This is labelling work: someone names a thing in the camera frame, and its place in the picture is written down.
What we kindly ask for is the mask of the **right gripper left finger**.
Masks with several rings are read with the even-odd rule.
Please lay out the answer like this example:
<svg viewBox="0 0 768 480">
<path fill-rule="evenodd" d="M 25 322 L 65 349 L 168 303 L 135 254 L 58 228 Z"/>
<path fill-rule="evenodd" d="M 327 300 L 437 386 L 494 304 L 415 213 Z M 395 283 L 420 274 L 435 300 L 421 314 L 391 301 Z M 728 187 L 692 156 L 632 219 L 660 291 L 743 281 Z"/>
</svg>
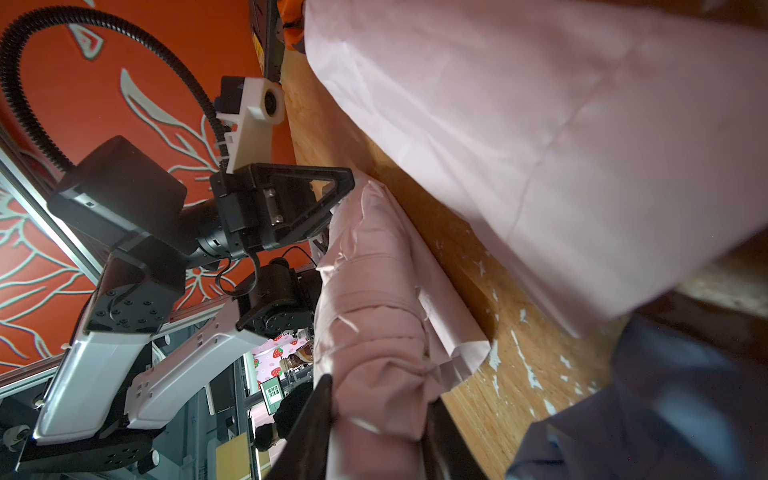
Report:
<svg viewBox="0 0 768 480">
<path fill-rule="evenodd" d="M 279 430 L 286 440 L 266 479 L 326 478 L 332 423 L 332 376 L 325 374 L 315 386 L 298 385 L 278 409 Z"/>
</svg>

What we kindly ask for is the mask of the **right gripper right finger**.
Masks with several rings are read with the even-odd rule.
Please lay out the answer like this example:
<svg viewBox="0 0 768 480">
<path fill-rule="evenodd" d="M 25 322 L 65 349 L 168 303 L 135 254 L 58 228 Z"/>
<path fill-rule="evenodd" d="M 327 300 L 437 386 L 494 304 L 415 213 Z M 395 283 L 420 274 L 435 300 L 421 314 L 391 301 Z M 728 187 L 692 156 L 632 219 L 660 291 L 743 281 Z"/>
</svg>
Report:
<svg viewBox="0 0 768 480">
<path fill-rule="evenodd" d="M 421 446 L 427 479 L 488 479 L 441 398 L 429 405 Z"/>
</svg>

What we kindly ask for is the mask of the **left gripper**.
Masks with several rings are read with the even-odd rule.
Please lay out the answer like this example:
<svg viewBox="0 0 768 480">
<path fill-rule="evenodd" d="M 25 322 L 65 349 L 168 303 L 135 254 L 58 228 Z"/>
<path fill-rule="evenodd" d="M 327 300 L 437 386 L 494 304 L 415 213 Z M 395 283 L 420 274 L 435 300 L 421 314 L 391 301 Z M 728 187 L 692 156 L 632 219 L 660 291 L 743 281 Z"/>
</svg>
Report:
<svg viewBox="0 0 768 480">
<path fill-rule="evenodd" d="M 254 163 L 210 185 L 227 250 L 261 252 L 319 234 L 355 180 L 349 168 Z"/>
</svg>

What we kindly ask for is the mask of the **pink umbrella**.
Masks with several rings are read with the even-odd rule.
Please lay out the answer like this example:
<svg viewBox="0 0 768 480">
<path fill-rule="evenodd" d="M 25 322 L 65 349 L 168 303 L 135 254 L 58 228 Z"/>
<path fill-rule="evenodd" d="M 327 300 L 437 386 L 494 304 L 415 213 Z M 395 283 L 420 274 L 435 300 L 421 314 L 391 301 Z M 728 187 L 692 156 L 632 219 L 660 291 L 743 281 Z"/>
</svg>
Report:
<svg viewBox="0 0 768 480">
<path fill-rule="evenodd" d="M 314 366 L 332 378 L 330 479 L 421 479 L 430 359 L 410 237 L 381 184 L 362 180 L 335 211 L 318 265 Z"/>
</svg>

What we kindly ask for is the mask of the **blue umbrella front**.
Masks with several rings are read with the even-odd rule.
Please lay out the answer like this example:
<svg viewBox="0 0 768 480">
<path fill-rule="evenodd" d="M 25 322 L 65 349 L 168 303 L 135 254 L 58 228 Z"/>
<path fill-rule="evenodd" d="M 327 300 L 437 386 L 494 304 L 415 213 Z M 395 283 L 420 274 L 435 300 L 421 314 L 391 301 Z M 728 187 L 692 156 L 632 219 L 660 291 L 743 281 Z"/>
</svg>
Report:
<svg viewBox="0 0 768 480">
<path fill-rule="evenodd" d="M 611 380 L 532 424 L 509 479 L 764 479 L 767 367 L 634 315 Z"/>
</svg>

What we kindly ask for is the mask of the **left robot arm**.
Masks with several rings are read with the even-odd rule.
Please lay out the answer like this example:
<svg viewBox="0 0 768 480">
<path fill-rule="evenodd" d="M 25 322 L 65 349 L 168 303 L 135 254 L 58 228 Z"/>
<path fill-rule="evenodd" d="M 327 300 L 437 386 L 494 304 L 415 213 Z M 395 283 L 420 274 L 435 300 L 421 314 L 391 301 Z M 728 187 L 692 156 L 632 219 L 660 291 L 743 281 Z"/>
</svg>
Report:
<svg viewBox="0 0 768 480">
<path fill-rule="evenodd" d="M 57 147 L 31 109 L 20 70 L 28 40 L 65 24 L 120 33 L 182 80 L 220 152 L 209 200 L 187 206 L 185 185 L 122 136 L 78 163 Z M 308 241 L 353 190 L 354 175 L 348 168 L 271 163 L 271 129 L 283 117 L 274 83 L 226 77 L 222 95 L 211 101 L 164 44 L 106 12 L 51 6 L 18 17 L 1 39 L 1 87 L 26 134 L 63 174 L 48 210 L 109 249 L 16 469 L 91 473 L 148 460 L 177 412 L 236 359 L 284 332 L 311 327 L 321 289 L 317 274 L 299 273 L 284 259 L 255 263 L 249 277 L 225 290 L 214 319 L 152 365 L 152 338 L 183 296 L 187 272 L 222 276 L 237 260 Z"/>
</svg>

